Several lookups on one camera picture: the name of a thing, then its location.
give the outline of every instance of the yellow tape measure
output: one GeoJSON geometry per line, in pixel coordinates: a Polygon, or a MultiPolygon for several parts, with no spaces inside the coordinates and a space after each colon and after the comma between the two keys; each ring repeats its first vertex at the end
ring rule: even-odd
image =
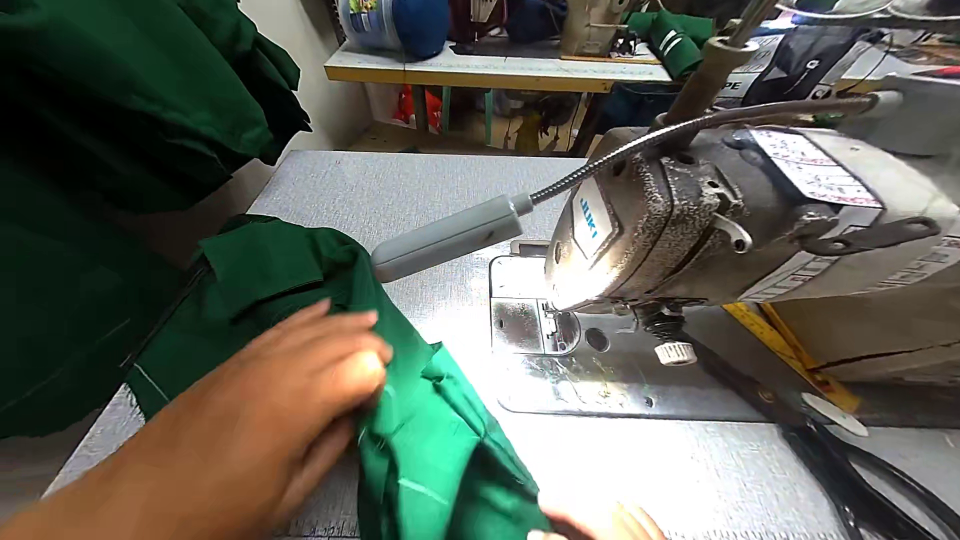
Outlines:
{"type": "Polygon", "coordinates": [[[860,398],[854,396],[839,380],[830,375],[809,371],[816,367],[816,362],[804,350],[797,336],[780,319],[773,306],[760,304],[760,309],[770,318],[773,325],[747,304],[726,304],[723,309],[814,388],[820,390],[834,405],[847,412],[856,411],[857,406],[860,405],[860,398]]]}

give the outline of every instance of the white wall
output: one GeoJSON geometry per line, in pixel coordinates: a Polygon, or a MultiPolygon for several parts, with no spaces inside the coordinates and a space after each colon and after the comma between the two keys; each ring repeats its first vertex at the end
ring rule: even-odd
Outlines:
{"type": "MultiPolygon", "coordinates": [[[[260,34],[283,47],[300,67],[297,97],[313,133],[296,134],[290,150],[346,149],[372,121],[367,92],[357,83],[329,81],[324,62],[338,47],[325,0],[242,0],[240,10],[260,34]]],[[[121,224],[148,246],[185,267],[202,238],[243,213],[270,180],[274,168],[254,160],[192,209],[145,216],[122,215],[121,224]]]]}
{"type": "Polygon", "coordinates": [[[371,122],[362,85],[335,83],[324,62],[337,50],[325,0],[241,0],[240,11],[260,34],[286,49],[300,67],[300,105],[314,133],[297,134],[288,149],[346,148],[371,122]]]}

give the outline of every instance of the dark green fabric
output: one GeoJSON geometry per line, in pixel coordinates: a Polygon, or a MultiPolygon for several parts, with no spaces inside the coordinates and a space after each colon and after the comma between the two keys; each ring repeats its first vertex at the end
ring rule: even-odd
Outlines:
{"type": "Polygon", "coordinates": [[[0,0],[0,57],[10,155],[120,209],[188,208],[309,131],[297,66],[235,0],[0,0]]]}
{"type": "Polygon", "coordinates": [[[632,13],[627,19],[627,26],[650,45],[667,73],[677,80],[697,69],[703,60],[700,49],[713,36],[712,19],[675,14],[667,10],[632,13]],[[681,40],[673,43],[676,38],[668,38],[671,32],[682,36],[681,40]]]}
{"type": "Polygon", "coordinates": [[[343,233],[275,218],[202,242],[211,271],[130,371],[144,413],[298,309],[374,308],[394,347],[376,410],[358,425],[361,537],[521,540],[548,528],[537,485],[441,344],[429,345],[373,277],[367,252],[343,233]]]}
{"type": "Polygon", "coordinates": [[[103,405],[180,276],[43,178],[0,154],[0,438],[63,430],[103,405]]]}

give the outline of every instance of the green garment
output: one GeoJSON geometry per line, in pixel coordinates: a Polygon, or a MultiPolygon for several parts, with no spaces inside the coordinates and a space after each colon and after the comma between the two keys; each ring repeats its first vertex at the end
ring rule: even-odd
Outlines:
{"type": "Polygon", "coordinates": [[[0,57],[0,152],[119,209],[189,208],[309,131],[297,66],[235,0],[5,0],[0,57]]]}
{"type": "Polygon", "coordinates": [[[537,485],[441,344],[429,345],[373,277],[363,247],[332,229],[271,217],[201,243],[208,263],[135,361],[147,417],[248,341],[302,307],[375,308],[394,347],[376,410],[358,425],[361,537],[521,540],[548,528],[537,485]]]}
{"type": "Polygon", "coordinates": [[[713,19],[667,10],[632,13],[627,26],[650,45],[675,80],[696,71],[703,60],[700,49],[713,36],[713,19]]]}
{"type": "Polygon", "coordinates": [[[63,430],[105,404],[180,279],[43,178],[0,154],[0,438],[63,430]]]}

